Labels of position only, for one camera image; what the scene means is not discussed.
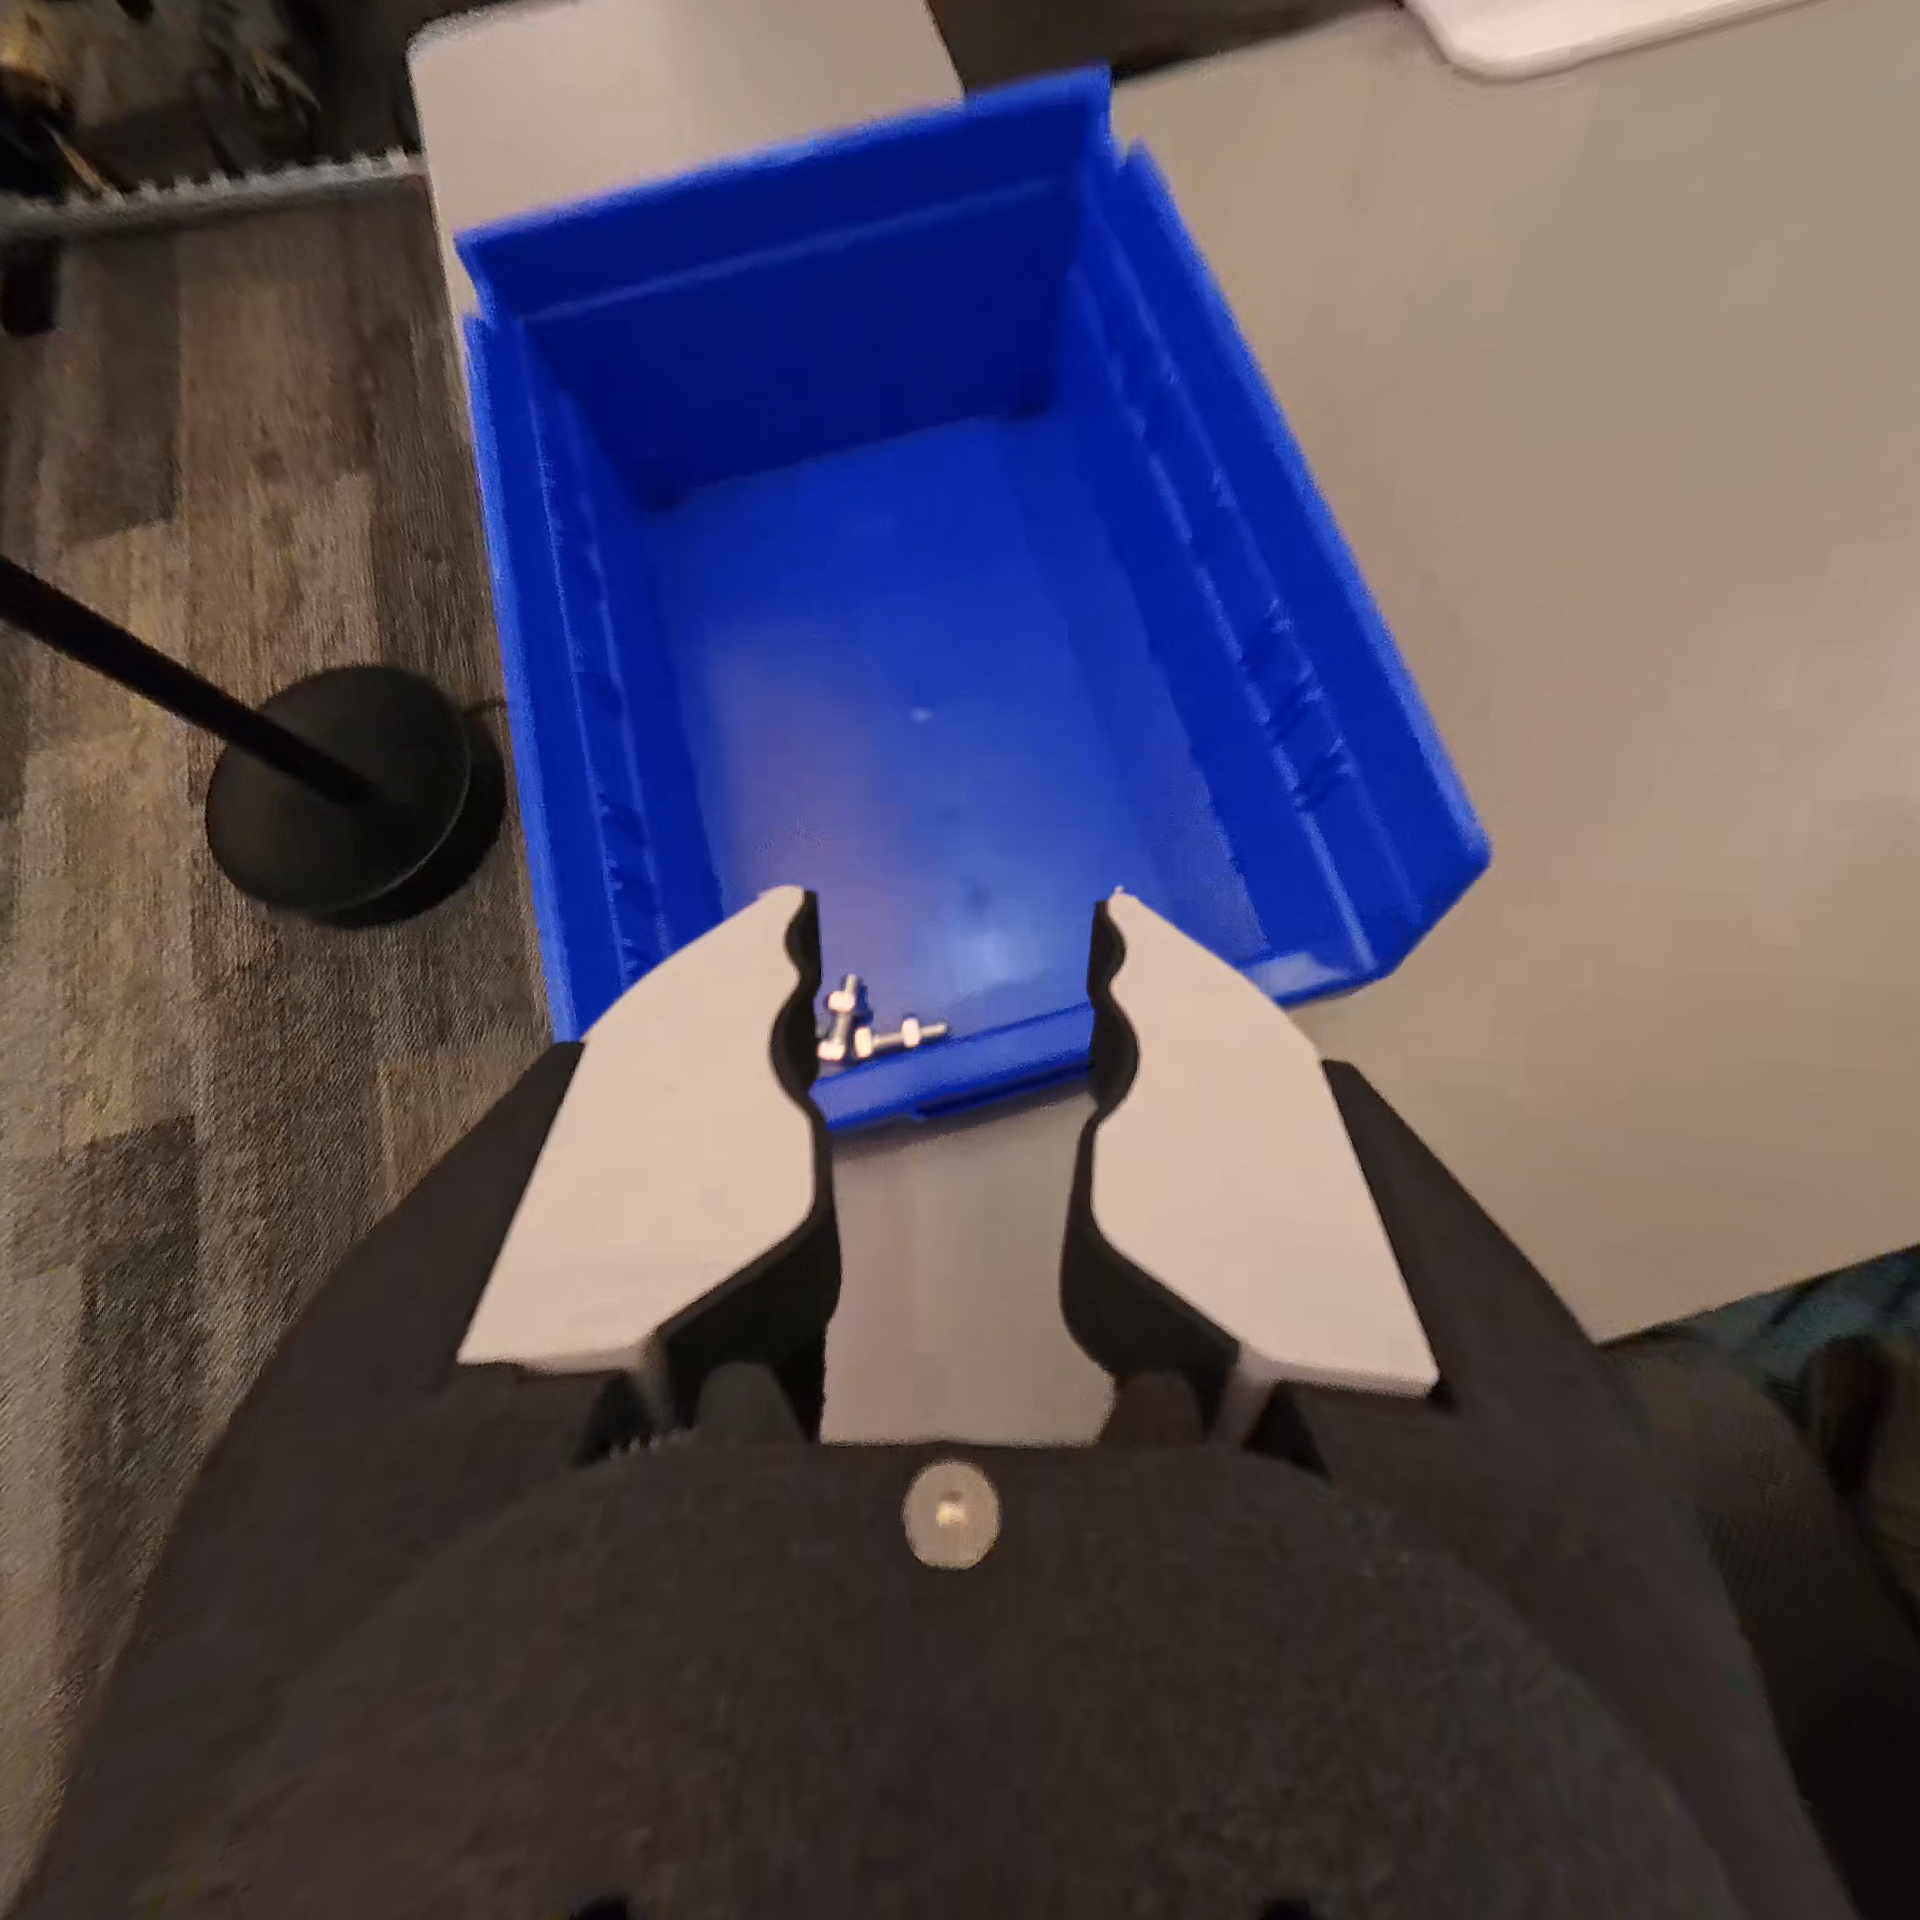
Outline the black round base pole stand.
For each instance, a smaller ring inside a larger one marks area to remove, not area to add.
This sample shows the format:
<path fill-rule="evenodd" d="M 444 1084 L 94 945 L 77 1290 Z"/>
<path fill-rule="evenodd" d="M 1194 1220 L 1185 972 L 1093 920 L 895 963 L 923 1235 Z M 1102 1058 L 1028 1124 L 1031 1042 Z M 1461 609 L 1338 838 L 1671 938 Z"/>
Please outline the black round base pole stand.
<path fill-rule="evenodd" d="M 381 929 L 477 873 L 508 809 L 487 722 L 387 662 L 299 678 L 262 707 L 2 561 L 4 625 L 214 738 L 203 830 L 243 896 L 327 929 Z"/>

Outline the white document stand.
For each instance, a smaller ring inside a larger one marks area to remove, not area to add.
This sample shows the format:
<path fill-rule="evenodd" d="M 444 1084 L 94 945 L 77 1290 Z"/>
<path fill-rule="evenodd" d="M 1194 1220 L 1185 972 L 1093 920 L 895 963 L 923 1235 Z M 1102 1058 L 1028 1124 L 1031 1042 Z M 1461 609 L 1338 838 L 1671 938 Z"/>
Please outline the white document stand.
<path fill-rule="evenodd" d="M 1519 82 L 1718 33 L 1794 3 L 1403 3 L 1435 52 L 1477 81 Z"/>

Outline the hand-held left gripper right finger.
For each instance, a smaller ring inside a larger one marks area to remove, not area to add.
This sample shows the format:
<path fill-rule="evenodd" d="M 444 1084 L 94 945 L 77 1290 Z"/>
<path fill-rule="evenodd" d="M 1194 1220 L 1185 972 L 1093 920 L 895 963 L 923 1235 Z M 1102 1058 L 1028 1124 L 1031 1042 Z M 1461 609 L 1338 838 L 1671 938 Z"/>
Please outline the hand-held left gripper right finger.
<path fill-rule="evenodd" d="M 1143 899 L 1094 905 L 1093 1114 L 1060 1310 L 1108 1449 L 1319 1458 L 1315 1402 L 1441 1411 L 1443 1369 L 1317 1046 Z"/>

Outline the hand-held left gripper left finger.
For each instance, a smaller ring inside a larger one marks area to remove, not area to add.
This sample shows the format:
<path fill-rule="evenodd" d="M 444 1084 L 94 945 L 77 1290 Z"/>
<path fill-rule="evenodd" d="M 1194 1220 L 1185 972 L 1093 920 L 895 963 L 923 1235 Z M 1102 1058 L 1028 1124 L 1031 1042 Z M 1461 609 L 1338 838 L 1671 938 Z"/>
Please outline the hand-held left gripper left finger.
<path fill-rule="evenodd" d="M 778 885 L 583 1034 L 458 1352 L 625 1376 L 654 1434 L 703 1381 L 817 1353 L 835 1313 L 833 1165 L 811 1102 L 819 900 Z"/>

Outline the blue plastic bin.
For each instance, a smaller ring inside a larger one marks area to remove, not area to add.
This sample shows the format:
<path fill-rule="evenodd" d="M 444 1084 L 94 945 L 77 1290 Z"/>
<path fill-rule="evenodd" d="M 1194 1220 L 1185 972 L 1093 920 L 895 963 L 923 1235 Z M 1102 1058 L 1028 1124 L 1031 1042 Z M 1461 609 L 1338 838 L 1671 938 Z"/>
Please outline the blue plastic bin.
<path fill-rule="evenodd" d="M 778 885 L 931 1120 L 1089 1061 L 1140 896 L 1269 1000 L 1399 968 L 1491 842 L 1105 69 L 458 237 L 546 1004 Z"/>

